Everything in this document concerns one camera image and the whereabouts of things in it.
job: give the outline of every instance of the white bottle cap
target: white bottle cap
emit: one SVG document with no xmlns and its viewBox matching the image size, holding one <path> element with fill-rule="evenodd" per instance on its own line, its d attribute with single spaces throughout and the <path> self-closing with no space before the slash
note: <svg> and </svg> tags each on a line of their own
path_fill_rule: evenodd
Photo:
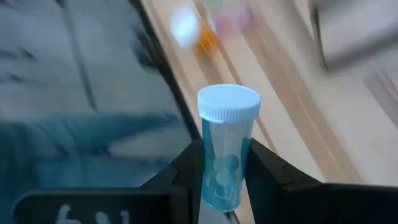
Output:
<svg viewBox="0 0 398 224">
<path fill-rule="evenodd" d="M 259 116 L 260 104 L 260 95 L 241 85 L 211 85 L 198 93 L 199 115 L 212 123 L 253 122 Z"/>
<path fill-rule="evenodd" d="M 190 7 L 183 7 L 172 16 L 170 30 L 178 44 L 185 49 L 199 42 L 202 32 L 200 21 Z"/>
</svg>

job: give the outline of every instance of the wooden surface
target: wooden surface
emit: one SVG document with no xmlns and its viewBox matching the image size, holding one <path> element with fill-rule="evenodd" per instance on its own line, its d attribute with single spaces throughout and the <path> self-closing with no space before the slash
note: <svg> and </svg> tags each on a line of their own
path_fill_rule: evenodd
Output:
<svg viewBox="0 0 398 224">
<path fill-rule="evenodd" d="M 309 32 L 308 1 L 249 2 L 257 24 L 223 37 L 207 57 L 181 49 L 169 32 L 170 15 L 181 5 L 195 9 L 193 0 L 142 2 L 197 126 L 201 88 L 245 85 L 262 95 L 252 136 L 286 161 L 320 181 L 398 185 L 398 112 L 385 101 L 397 99 L 397 47 L 327 73 Z M 253 222 L 247 195 L 236 214 Z"/>
</svg>

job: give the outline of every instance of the glass surface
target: glass surface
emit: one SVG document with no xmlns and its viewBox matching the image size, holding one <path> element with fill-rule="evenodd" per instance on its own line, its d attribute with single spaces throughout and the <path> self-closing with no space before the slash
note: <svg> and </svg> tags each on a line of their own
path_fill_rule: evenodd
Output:
<svg viewBox="0 0 398 224">
<path fill-rule="evenodd" d="M 205 168 L 202 195 L 221 212 L 241 203 L 246 158 L 253 121 L 247 124 L 216 124 L 202 120 Z"/>
<path fill-rule="evenodd" d="M 129 1 L 0 1 L 0 29 L 1 223 L 33 189 L 138 187 L 191 143 Z"/>
</svg>

